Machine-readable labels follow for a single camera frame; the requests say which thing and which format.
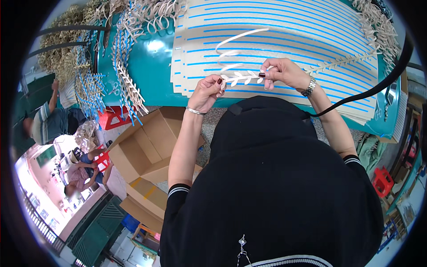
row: man sitting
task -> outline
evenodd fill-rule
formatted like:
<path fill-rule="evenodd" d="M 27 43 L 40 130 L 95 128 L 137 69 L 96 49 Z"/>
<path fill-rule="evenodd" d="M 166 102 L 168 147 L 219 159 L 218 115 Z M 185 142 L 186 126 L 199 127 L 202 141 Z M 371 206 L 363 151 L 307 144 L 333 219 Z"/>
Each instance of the man sitting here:
<path fill-rule="evenodd" d="M 68 185 L 65 186 L 64 194 L 67 197 L 72 197 L 76 191 L 83 192 L 88 189 L 94 182 L 106 185 L 111 174 L 113 162 L 111 162 L 102 174 L 98 169 L 98 164 L 94 162 L 94 158 L 104 153 L 107 149 L 95 149 L 87 154 L 84 154 L 80 161 L 70 166 L 67 170 Z"/>
<path fill-rule="evenodd" d="M 86 121 L 80 109 L 56 108 L 59 82 L 52 84 L 53 94 L 49 103 L 46 102 L 37 111 L 34 120 L 26 117 L 23 121 L 24 135 L 31 137 L 38 145 L 52 144 L 60 135 L 74 135 L 77 128 Z"/>

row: pink shirt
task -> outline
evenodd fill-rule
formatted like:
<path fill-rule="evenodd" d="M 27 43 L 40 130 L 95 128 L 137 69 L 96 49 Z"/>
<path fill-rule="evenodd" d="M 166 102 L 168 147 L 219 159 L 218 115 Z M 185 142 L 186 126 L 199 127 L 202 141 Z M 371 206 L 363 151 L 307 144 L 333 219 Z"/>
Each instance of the pink shirt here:
<path fill-rule="evenodd" d="M 77 181 L 76 188 L 79 192 L 83 192 L 88 189 L 88 184 L 85 184 L 85 181 L 89 178 L 88 173 L 85 168 L 78 167 L 76 164 L 71 165 L 67 170 L 68 182 Z"/>

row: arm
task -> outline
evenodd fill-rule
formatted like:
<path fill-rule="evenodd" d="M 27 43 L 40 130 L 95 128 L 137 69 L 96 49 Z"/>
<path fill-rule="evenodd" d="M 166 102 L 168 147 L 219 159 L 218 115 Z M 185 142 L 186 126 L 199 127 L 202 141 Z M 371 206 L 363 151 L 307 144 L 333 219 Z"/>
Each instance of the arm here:
<path fill-rule="evenodd" d="M 94 174 L 92 175 L 91 179 L 90 179 L 87 183 L 85 183 L 85 185 L 83 186 L 82 191 L 84 191 L 84 190 L 88 189 L 89 187 L 91 187 L 91 186 L 94 184 L 95 179 L 96 179 L 96 177 L 97 177 L 98 173 L 99 173 L 99 169 L 98 169 L 98 168 L 96 168 L 96 169 L 94 170 Z"/>
<path fill-rule="evenodd" d="M 52 84 L 52 97 L 49 100 L 49 111 L 50 113 L 53 112 L 53 110 L 56 107 L 56 102 L 58 101 L 58 88 L 59 88 L 59 81 L 58 80 L 54 80 L 53 84 Z"/>
<path fill-rule="evenodd" d="M 96 164 L 95 162 L 88 164 L 88 163 L 84 163 L 84 162 L 79 161 L 76 163 L 76 166 L 82 167 L 82 168 L 96 168 L 98 166 L 98 164 Z"/>
<path fill-rule="evenodd" d="M 221 89 L 221 77 L 209 75 L 197 83 L 194 93 L 188 100 L 188 107 L 206 113 L 217 97 L 224 94 Z M 193 184 L 194 165 L 197 157 L 197 143 L 202 130 L 203 115 L 188 110 L 182 119 L 181 131 L 173 148 L 169 164 L 168 185 Z"/>
<path fill-rule="evenodd" d="M 173 148 L 169 164 L 168 185 L 193 184 L 194 164 L 197 157 L 197 143 L 202 130 L 203 115 L 184 113 L 181 131 Z"/>
<path fill-rule="evenodd" d="M 267 59 L 261 69 L 266 71 L 268 67 L 273 66 L 266 73 L 260 73 L 265 77 L 265 88 L 272 90 L 274 84 L 271 81 L 281 81 L 288 86 L 295 88 L 298 92 L 303 92 L 310 84 L 310 76 L 306 74 L 297 64 L 290 59 Z M 332 104 L 326 93 L 316 84 L 308 100 L 313 105 L 316 113 L 324 111 Z M 347 124 L 335 109 L 320 117 L 326 138 L 330 146 L 344 158 L 348 155 L 356 155 L 353 137 Z"/>
<path fill-rule="evenodd" d="M 320 113 L 332 106 L 325 91 L 318 84 L 316 84 L 313 92 L 308 96 L 308 100 L 316 113 Z M 319 119 L 330 146 L 338 152 L 341 158 L 345 158 L 348 155 L 357 155 L 350 130 L 336 109 L 320 116 Z"/>

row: person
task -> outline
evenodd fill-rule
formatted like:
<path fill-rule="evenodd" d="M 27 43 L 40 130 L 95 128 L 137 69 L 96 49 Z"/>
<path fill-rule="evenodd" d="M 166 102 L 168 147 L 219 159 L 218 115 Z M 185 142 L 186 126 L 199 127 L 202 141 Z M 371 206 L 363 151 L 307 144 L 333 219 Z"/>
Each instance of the person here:
<path fill-rule="evenodd" d="M 107 185 L 114 163 L 111 161 L 108 167 L 106 167 L 104 174 L 102 174 L 99 171 L 98 164 L 94 162 L 94 158 L 106 150 L 106 148 L 95 149 L 83 154 L 79 162 L 70 166 L 67 170 L 68 185 L 64 188 L 64 194 L 67 197 L 72 197 L 76 191 L 83 192 L 91 187 L 94 182 Z"/>
<path fill-rule="evenodd" d="M 77 128 L 86 121 L 80 109 L 57 108 L 59 81 L 52 84 L 53 94 L 49 102 L 45 102 L 34 116 L 25 116 L 23 121 L 24 137 L 32 138 L 38 145 L 52 144 L 60 135 L 74 135 Z"/>
<path fill-rule="evenodd" d="M 332 105 L 291 60 L 267 59 L 262 70 L 265 88 L 282 81 L 317 113 Z M 203 114 L 222 82 L 205 77 L 188 100 L 169 165 L 162 267 L 365 266 L 380 246 L 383 215 L 336 110 L 320 117 L 328 146 L 285 100 L 256 96 L 230 106 L 192 183 Z"/>

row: bag of paper scraps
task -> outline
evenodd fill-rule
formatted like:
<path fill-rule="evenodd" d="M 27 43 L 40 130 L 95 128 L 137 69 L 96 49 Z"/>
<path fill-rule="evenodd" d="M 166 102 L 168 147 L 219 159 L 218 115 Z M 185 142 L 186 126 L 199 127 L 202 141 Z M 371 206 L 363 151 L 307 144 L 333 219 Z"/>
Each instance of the bag of paper scraps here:
<path fill-rule="evenodd" d="M 77 128 L 74 137 L 77 145 L 84 153 L 88 153 L 99 146 L 99 141 L 95 134 L 95 130 L 98 128 L 99 125 L 94 120 L 87 120 Z"/>

